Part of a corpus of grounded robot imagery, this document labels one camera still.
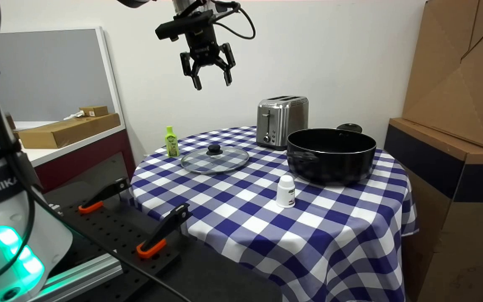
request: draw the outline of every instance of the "stainless steel toaster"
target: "stainless steel toaster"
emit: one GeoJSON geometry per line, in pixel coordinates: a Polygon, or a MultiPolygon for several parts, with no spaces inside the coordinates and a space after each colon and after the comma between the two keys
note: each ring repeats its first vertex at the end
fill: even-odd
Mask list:
{"type": "Polygon", "coordinates": [[[288,134],[309,126],[309,100],[301,96],[264,99],[257,114],[257,145],[286,150],[288,134]]]}

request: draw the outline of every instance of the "gray partition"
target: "gray partition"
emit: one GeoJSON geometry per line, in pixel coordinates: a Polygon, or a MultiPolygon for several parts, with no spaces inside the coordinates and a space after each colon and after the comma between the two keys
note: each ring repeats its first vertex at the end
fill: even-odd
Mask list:
{"type": "Polygon", "coordinates": [[[17,121],[62,120],[88,105],[115,112],[95,29],[2,33],[0,105],[17,121]]]}

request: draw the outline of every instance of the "black pot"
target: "black pot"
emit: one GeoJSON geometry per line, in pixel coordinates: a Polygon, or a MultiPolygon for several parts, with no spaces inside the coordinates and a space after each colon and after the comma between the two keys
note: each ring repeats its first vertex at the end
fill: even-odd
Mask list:
{"type": "Polygon", "coordinates": [[[305,129],[288,136],[288,166],[317,184],[349,184],[372,173],[376,141],[355,124],[337,129],[305,129]]]}

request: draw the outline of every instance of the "green bottle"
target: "green bottle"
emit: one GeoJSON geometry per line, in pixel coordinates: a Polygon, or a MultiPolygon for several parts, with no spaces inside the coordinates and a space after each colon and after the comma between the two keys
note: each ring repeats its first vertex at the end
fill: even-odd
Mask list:
{"type": "Polygon", "coordinates": [[[178,150],[178,138],[173,132],[173,126],[167,126],[165,145],[167,146],[168,157],[177,157],[178,155],[180,155],[180,151],[178,150]]]}

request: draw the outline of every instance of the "blue and white checkered tablecloth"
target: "blue and white checkered tablecloth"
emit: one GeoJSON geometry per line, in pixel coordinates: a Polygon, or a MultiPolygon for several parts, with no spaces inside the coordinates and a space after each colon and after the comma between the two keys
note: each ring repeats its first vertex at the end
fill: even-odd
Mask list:
{"type": "Polygon", "coordinates": [[[160,219],[188,203],[191,235],[275,281],[289,302],[403,302],[401,237],[418,228],[400,164],[378,150],[374,172],[359,183],[322,187],[296,178],[295,206],[280,208],[273,199],[289,172],[286,152],[258,147],[255,129],[189,136],[177,158],[158,149],[133,176],[138,208],[160,219]],[[250,159],[208,176],[180,166],[183,155],[211,143],[240,147],[250,159]]]}

